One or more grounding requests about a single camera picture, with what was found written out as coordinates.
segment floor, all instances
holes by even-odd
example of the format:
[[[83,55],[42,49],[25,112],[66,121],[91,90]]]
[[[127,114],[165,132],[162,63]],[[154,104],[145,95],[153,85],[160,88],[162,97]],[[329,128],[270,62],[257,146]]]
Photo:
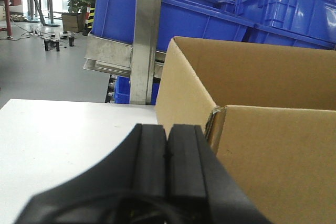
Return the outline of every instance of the floor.
[[[44,40],[22,28],[56,35],[62,30],[40,23],[12,23],[13,40],[6,40],[7,32],[0,31],[0,108],[11,98],[105,102],[109,75],[83,69],[85,36],[77,34],[74,47],[69,47],[69,40],[61,40],[59,52],[45,51]]]

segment cardboard box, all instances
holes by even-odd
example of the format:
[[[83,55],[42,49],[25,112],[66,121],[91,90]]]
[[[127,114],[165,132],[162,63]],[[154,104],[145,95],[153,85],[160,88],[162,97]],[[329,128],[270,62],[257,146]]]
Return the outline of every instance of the cardboard box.
[[[84,29],[83,13],[62,13],[63,31],[79,33]]]
[[[276,224],[336,223],[336,52],[175,37],[156,103]]]

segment white tabletop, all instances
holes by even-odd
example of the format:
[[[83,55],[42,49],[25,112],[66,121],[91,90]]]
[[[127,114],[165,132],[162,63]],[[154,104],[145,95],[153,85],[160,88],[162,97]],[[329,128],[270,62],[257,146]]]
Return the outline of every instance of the white tabletop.
[[[0,110],[0,223],[102,160],[136,123],[157,124],[154,107],[10,100]]]

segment black device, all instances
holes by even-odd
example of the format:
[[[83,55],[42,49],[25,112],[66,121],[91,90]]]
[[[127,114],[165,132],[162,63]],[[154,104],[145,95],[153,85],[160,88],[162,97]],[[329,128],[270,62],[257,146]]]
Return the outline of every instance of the black device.
[[[54,42],[51,39],[45,39],[44,40],[44,48],[46,51],[50,51],[52,50],[52,48],[54,47]]]
[[[59,39],[54,41],[54,45],[56,45],[56,51],[59,52]]]
[[[69,37],[69,46],[73,47],[75,45],[75,37],[74,36],[70,36]]]
[[[34,196],[15,224],[270,224],[199,126],[137,124],[106,158]]]

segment yellow and black striped post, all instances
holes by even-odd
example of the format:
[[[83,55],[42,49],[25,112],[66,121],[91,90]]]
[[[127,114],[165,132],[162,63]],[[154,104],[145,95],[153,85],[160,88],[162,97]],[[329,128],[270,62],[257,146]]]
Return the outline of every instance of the yellow and black striped post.
[[[95,11],[95,9],[93,7],[87,7],[86,17],[85,17],[85,28],[92,29],[94,11]]]

